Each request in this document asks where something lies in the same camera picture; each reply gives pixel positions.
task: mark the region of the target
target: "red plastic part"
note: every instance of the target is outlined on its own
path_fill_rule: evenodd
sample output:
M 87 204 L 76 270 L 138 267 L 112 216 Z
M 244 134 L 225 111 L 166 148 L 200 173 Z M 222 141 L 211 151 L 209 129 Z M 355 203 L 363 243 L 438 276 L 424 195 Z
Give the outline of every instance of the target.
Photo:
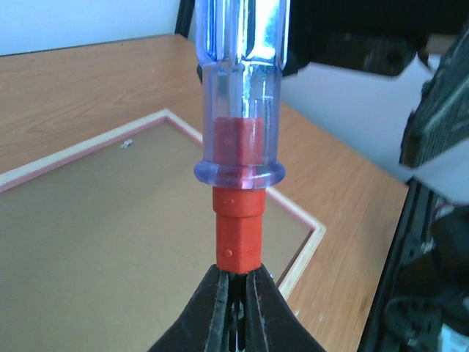
M 224 165 L 262 163 L 261 119 L 219 117 L 214 125 L 214 161 Z M 216 258 L 221 270 L 245 274 L 261 266 L 265 189 L 213 188 Z

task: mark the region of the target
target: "wooden table surface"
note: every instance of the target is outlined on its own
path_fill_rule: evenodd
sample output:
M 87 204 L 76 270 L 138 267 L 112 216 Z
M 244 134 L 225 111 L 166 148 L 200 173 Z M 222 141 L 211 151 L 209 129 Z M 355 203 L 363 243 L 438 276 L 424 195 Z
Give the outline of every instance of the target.
M 0 58 L 0 173 L 164 108 L 200 131 L 196 63 L 172 35 Z M 407 186 L 287 106 L 278 158 L 278 190 L 327 227 L 289 305 L 327 351 L 357 351 Z

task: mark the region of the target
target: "screwdriver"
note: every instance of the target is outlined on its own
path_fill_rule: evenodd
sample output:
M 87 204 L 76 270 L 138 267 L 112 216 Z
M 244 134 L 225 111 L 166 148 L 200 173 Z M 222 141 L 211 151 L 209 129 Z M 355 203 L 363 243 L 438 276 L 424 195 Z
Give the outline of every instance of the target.
M 196 1 L 204 127 L 194 174 L 213 187 L 223 271 L 261 266 L 265 190 L 285 176 L 277 149 L 288 28 L 289 0 Z

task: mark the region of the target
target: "transparent blue handle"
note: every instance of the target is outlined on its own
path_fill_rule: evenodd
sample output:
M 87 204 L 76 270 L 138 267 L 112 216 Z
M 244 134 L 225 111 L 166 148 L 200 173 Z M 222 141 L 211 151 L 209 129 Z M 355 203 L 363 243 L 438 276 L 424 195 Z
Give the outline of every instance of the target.
M 288 27 L 289 0 L 197 0 L 204 90 L 199 181 L 245 189 L 284 178 L 277 149 Z

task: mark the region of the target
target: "cork board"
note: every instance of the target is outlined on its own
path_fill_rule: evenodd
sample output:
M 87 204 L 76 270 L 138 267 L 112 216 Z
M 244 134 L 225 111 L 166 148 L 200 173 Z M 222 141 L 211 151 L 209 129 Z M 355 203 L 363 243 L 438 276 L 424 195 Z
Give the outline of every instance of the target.
M 0 175 L 3 351 L 146 351 L 178 317 L 215 215 L 200 136 L 166 115 Z M 288 296 L 325 229 L 268 193 L 263 262 Z

